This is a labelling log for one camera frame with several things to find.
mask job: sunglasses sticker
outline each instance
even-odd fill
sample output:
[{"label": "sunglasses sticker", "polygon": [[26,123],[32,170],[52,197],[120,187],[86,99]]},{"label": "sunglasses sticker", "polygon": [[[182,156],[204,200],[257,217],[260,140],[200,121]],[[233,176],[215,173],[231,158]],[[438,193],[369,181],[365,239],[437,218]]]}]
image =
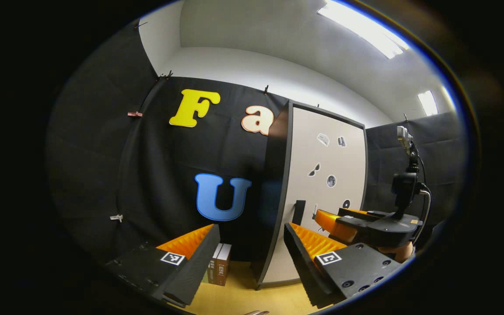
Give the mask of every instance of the sunglasses sticker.
[{"label": "sunglasses sticker", "polygon": [[347,145],[346,140],[343,137],[338,137],[338,146],[345,147]]},{"label": "sunglasses sticker", "polygon": [[321,144],[325,146],[328,146],[328,144],[330,144],[330,138],[328,138],[328,136],[323,133],[319,133],[318,137],[316,138],[318,139],[318,141],[320,141]]},{"label": "sunglasses sticker", "polygon": [[310,173],[308,174],[308,177],[314,177],[314,175],[316,175],[316,172],[318,172],[319,170],[320,170],[320,163],[318,162],[318,164],[316,164],[314,169],[312,171],[310,171]]},{"label": "sunglasses sticker", "polygon": [[328,176],[328,179],[326,179],[326,185],[330,188],[334,187],[336,185],[336,177],[334,175]]}]

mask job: screw hole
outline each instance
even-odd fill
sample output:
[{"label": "screw hole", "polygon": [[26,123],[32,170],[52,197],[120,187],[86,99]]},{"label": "screw hole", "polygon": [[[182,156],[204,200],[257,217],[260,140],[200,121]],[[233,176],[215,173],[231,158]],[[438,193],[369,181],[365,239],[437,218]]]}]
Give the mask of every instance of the screw hole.
[{"label": "screw hole", "polygon": [[352,280],[342,283],[342,287],[351,287],[355,282]]}]

